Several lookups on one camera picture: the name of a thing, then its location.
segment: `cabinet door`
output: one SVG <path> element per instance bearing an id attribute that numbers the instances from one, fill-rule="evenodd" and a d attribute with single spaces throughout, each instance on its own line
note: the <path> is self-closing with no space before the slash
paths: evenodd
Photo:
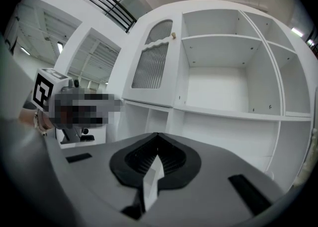
<path id="1" fill-rule="evenodd" d="M 173 106 L 181 28 L 181 13 L 154 21 L 147 27 L 127 76 L 124 99 Z"/>

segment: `gray platform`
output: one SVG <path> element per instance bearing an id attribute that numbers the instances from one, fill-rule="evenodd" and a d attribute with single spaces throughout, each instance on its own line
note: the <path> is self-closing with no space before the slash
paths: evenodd
<path id="1" fill-rule="evenodd" d="M 117 210 L 132 204 L 136 190 L 122 186 L 109 168 L 111 156 L 121 148 L 146 137 L 121 142 L 63 150 L 65 156 L 90 153 L 92 158 L 71 163 L 79 180 Z M 202 160 L 198 175 L 183 189 L 161 191 L 155 204 L 140 219 L 156 226 L 231 226 L 252 217 L 228 177 L 243 174 L 271 202 L 283 193 L 256 168 L 235 154 L 215 146 L 168 135 L 195 149 Z"/>

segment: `white cabinet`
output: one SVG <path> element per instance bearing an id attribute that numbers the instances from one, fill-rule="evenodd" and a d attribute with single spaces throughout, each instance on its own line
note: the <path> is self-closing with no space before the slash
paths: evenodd
<path id="1" fill-rule="evenodd" d="M 124 99 L 173 106 L 181 25 L 179 13 L 148 26 L 127 76 Z"/>
<path id="2" fill-rule="evenodd" d="M 275 19 L 242 10 L 191 3 L 149 23 L 126 80 L 120 138 L 166 132 L 219 146 L 288 191 L 312 128 L 308 85 L 318 83 L 303 68 L 312 53 Z"/>

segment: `black railing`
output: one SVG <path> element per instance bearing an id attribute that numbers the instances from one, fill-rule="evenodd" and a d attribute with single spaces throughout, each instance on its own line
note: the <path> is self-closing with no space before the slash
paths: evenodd
<path id="1" fill-rule="evenodd" d="M 122 27 L 127 33 L 137 22 L 134 16 L 117 0 L 89 0 L 110 17 L 117 25 Z"/>

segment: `black vent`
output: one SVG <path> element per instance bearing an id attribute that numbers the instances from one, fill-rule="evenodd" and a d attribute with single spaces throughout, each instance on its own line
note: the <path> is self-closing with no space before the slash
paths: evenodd
<path id="1" fill-rule="evenodd" d="M 128 153 L 125 162 L 134 171 L 145 175 L 157 155 L 162 162 L 165 175 L 177 171 L 186 162 L 186 154 L 161 137 L 154 137 Z"/>
<path id="2" fill-rule="evenodd" d="M 157 155 L 164 170 L 158 191 L 186 186 L 201 168 L 201 158 L 194 149 L 158 133 L 116 152 L 109 167 L 122 185 L 140 189 Z"/>

